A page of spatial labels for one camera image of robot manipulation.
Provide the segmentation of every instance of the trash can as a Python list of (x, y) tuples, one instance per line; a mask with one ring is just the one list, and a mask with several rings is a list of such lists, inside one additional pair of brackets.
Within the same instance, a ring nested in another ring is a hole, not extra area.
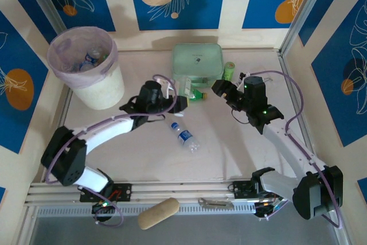
[[(105, 59), (81, 70), (88, 51), (97, 45)], [(54, 74), (95, 110), (110, 108), (124, 94), (116, 43), (97, 27), (76, 27), (58, 35), (50, 44), (47, 61)]]

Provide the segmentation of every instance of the sponge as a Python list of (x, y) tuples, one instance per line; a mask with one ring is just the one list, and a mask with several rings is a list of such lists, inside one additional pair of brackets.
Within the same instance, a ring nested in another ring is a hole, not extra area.
[(173, 216), (179, 209), (179, 202), (175, 198), (169, 198), (155, 205), (138, 216), (138, 224), (142, 230), (147, 230), (159, 222)]

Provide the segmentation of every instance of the gray floor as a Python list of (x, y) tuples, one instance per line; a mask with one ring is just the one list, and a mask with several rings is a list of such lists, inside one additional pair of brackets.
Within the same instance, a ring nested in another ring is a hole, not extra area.
[(335, 245), (338, 242), (325, 219), (303, 220), (289, 204), (270, 221), (258, 221), (254, 215), (181, 215), (147, 231), (138, 227), (136, 216), (126, 217), (120, 228), (97, 226), (91, 217), (40, 218), (31, 244)]

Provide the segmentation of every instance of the white table surface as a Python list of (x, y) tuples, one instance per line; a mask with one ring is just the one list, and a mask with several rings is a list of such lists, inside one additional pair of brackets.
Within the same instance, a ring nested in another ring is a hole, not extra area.
[[(119, 106), (139, 93), (152, 75), (171, 76), (171, 52), (124, 52), (119, 55), (125, 94), (119, 104), (103, 111), (86, 107), (72, 96), (65, 125), (69, 128), (90, 125), (119, 113)], [(237, 80), (240, 72), (279, 70), (276, 52), (225, 50), (224, 61), (233, 61)], [(295, 112), (284, 78), (262, 75), (266, 82), (269, 104), (291, 118)], [(271, 166), (287, 176), (294, 176), (288, 163), (251, 125), (241, 125), (231, 116), (225, 100), (210, 89), (206, 101), (190, 102), (184, 121), (198, 139), (201, 148), (196, 154), (181, 148), (165, 122), (146, 123), (120, 135), (93, 150), (87, 165), (106, 172), (114, 181), (206, 181), (250, 178), (252, 172)], [(235, 115), (247, 121), (245, 114)], [(291, 127), (301, 137), (297, 122)]]

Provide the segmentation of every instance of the green can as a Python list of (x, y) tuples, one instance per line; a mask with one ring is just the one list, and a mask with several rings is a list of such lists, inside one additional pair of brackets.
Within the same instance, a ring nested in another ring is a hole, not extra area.
[(233, 73), (235, 72), (235, 64), (232, 62), (227, 62), (224, 65), (224, 72), (223, 72), (223, 80), (229, 80), (232, 81)]

